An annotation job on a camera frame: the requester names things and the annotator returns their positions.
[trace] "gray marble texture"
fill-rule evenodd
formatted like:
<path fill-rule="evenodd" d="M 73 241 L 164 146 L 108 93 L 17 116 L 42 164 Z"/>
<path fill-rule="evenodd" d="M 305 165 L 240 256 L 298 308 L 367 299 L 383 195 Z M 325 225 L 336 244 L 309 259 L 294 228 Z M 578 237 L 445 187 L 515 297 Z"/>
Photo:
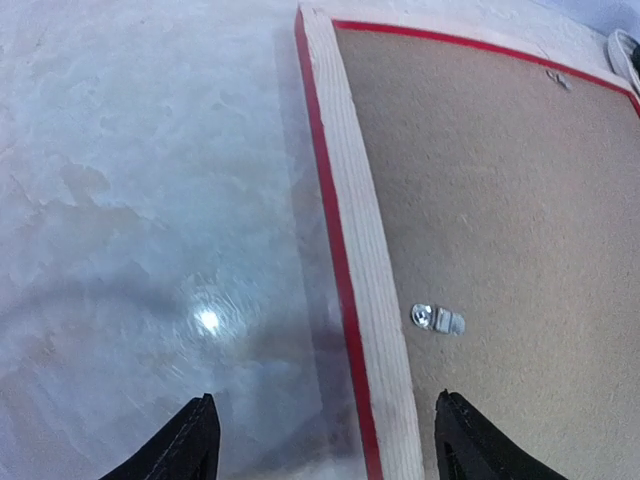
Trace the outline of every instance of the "gray marble texture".
<path fill-rule="evenodd" d="M 606 67 L 527 2 L 366 5 Z M 0 3 L 0 478 L 99 477 L 203 392 L 220 478 L 364 478 L 295 8 Z"/>

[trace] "red edge trim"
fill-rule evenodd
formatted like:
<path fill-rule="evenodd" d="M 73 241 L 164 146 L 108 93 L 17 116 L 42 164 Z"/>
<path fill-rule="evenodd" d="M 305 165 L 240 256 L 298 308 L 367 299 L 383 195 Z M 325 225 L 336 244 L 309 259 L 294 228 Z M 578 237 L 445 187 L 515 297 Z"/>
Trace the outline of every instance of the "red edge trim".
<path fill-rule="evenodd" d="M 575 68 L 568 67 L 561 63 L 557 63 L 546 58 L 536 57 L 529 53 L 520 52 L 518 50 L 512 50 L 506 47 L 500 47 L 491 43 L 482 42 L 480 40 L 473 40 L 471 38 L 457 37 L 455 35 L 449 35 L 447 33 L 430 32 L 428 30 L 419 30 L 411 27 L 401 27 L 398 25 L 384 25 L 379 23 L 369 22 L 354 22 L 352 20 L 333 20 L 333 26 L 335 28 L 342 28 L 345 30 L 358 30 L 364 32 L 377 32 L 377 33 L 391 33 L 395 35 L 405 35 L 409 37 L 426 38 L 429 40 L 436 40 L 440 42 L 454 43 L 456 45 L 463 45 L 465 47 L 477 48 L 479 50 L 485 50 L 488 52 L 500 53 L 502 55 L 509 55 L 510 57 L 519 58 L 531 63 L 537 63 L 539 65 L 553 68 L 564 73 L 569 73 L 575 77 L 582 78 L 589 82 L 600 85 L 601 87 L 608 88 L 618 93 L 626 95 L 633 104 L 638 116 L 640 116 L 640 103 L 638 103 L 637 97 L 630 91 L 619 87 L 611 82 L 603 80 L 602 78 L 594 77 L 586 72 L 576 70 Z"/>
<path fill-rule="evenodd" d="M 457 37 L 446 33 L 368 22 L 354 22 L 347 20 L 332 21 L 335 28 L 425 38 L 477 48 L 502 55 L 509 55 L 527 62 L 537 63 L 548 68 L 553 68 L 554 70 L 569 73 L 618 93 L 622 93 L 629 98 L 636 110 L 636 113 L 640 117 L 640 102 L 638 102 L 637 97 L 632 92 L 586 72 L 576 70 L 551 60 L 536 57 L 529 53 L 481 42 L 479 40 Z M 307 109 L 309 110 L 309 122 L 311 124 L 311 134 L 316 153 L 318 177 L 320 179 L 320 188 L 322 190 L 327 230 L 329 232 L 331 256 L 333 259 L 338 295 L 342 306 L 344 334 L 349 353 L 349 362 L 351 364 L 351 377 L 356 397 L 356 404 L 358 407 L 367 475 L 371 480 L 378 480 L 383 478 L 382 462 L 380 460 L 380 448 L 376 436 L 373 410 L 371 408 L 371 392 L 369 390 L 369 382 L 367 379 L 362 337 L 360 336 L 358 312 L 356 310 L 353 285 L 349 274 L 347 251 L 344 244 L 344 237 L 342 235 L 342 222 L 340 220 L 340 210 L 338 208 L 338 196 L 333 183 L 329 152 L 327 149 L 324 126 L 322 124 L 322 117 L 320 114 L 320 104 L 318 102 L 315 80 L 313 78 L 311 53 L 309 51 L 309 44 L 304 30 L 304 19 L 300 9 L 298 9 L 298 14 L 296 16 L 295 35 L 307 99 Z"/>
<path fill-rule="evenodd" d="M 351 380 L 353 382 L 356 406 L 358 408 L 367 476 L 371 480 L 382 480 L 380 448 L 378 446 L 373 410 L 371 408 L 371 392 L 369 391 L 369 381 L 367 379 L 364 348 L 362 346 L 362 337 L 360 336 L 353 285 L 351 284 L 351 275 L 349 274 L 347 250 L 344 244 L 344 236 L 342 235 L 338 195 L 336 194 L 336 188 L 331 174 L 329 151 L 324 135 L 316 84 L 313 78 L 311 52 L 309 51 L 307 35 L 304 30 L 304 19 L 300 10 L 298 10 L 296 17 L 295 34 L 300 66 L 302 68 L 304 90 L 307 98 L 307 109 L 309 110 L 311 136 L 316 153 L 322 202 L 324 204 L 327 230 L 329 232 L 333 269 L 336 276 L 340 305 L 342 307 L 344 336 L 347 343 L 349 363 L 351 365 Z"/>

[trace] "screw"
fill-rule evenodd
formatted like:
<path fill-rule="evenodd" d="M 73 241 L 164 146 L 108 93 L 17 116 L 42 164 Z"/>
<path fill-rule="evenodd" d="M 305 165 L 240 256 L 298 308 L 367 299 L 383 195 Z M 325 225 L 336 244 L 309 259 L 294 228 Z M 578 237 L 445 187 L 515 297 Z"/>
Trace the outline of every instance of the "screw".
<path fill-rule="evenodd" d="M 462 335 L 465 324 L 462 315 L 453 313 L 446 308 L 432 307 L 416 303 L 411 309 L 413 323 L 423 330 L 435 330 L 436 332 Z"/>
<path fill-rule="evenodd" d="M 431 308 L 431 305 L 416 303 L 411 309 L 411 318 L 413 318 L 413 323 L 420 328 L 430 330 L 431 322 L 433 320 L 433 309 Z"/>

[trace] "wooden frame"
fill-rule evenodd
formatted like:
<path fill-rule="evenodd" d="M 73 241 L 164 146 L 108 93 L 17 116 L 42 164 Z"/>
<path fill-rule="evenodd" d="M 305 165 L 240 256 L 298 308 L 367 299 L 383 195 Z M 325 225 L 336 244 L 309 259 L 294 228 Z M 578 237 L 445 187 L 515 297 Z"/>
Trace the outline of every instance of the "wooden frame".
<path fill-rule="evenodd" d="M 367 474 L 424 478 L 407 348 L 382 218 L 335 29 L 409 35 L 510 55 L 626 95 L 615 74 L 496 32 L 440 18 L 302 5 L 295 24 Z"/>

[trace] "white marble surface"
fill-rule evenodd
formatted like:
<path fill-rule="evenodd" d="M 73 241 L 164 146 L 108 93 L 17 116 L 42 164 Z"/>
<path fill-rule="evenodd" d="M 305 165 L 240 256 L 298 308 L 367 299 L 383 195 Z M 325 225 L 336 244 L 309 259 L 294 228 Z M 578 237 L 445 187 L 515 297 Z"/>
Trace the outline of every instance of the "white marble surface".
<path fill-rule="evenodd" d="M 387 3 L 607 67 L 524 1 Z M 96 478 L 205 391 L 220 478 L 364 477 L 295 8 L 0 4 L 0 478 Z"/>

